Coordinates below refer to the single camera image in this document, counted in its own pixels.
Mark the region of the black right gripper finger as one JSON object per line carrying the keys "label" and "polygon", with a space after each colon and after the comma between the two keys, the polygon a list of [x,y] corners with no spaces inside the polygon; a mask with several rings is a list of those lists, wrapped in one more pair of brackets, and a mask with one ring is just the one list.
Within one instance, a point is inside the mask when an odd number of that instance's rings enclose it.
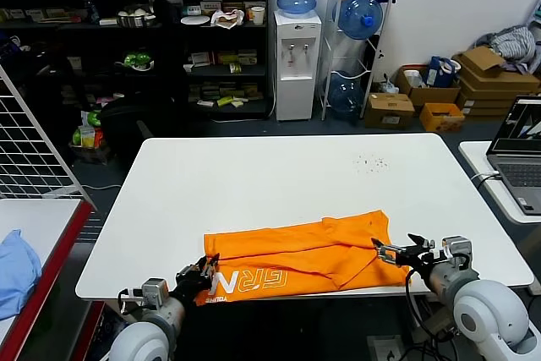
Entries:
{"label": "black right gripper finger", "polygon": [[385,244],[377,238],[371,238],[371,242],[374,246],[374,249],[377,253],[377,257],[380,260],[383,260],[385,263],[397,265],[396,258],[400,253],[400,248],[392,245]]}
{"label": "black right gripper finger", "polygon": [[407,235],[409,239],[413,242],[412,245],[407,247],[408,251],[412,252],[429,252],[435,247],[435,241],[433,239],[429,240],[421,235],[409,233]]}

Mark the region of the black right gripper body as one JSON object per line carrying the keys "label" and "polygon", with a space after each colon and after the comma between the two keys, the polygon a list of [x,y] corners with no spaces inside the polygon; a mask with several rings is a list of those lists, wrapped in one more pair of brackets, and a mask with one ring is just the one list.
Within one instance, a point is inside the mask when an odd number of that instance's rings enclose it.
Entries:
{"label": "black right gripper body", "polygon": [[433,252],[423,246],[407,246],[398,254],[398,264],[407,265],[419,273],[430,273],[433,268],[445,261],[441,250]]}

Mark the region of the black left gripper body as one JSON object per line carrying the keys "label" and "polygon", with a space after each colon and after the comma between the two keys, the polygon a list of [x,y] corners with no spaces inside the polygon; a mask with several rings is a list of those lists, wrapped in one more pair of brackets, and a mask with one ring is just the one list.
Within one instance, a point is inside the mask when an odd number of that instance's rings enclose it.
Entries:
{"label": "black left gripper body", "polygon": [[196,296],[207,289],[207,277],[201,271],[188,270],[177,274],[177,285],[169,293],[174,298],[196,298]]}

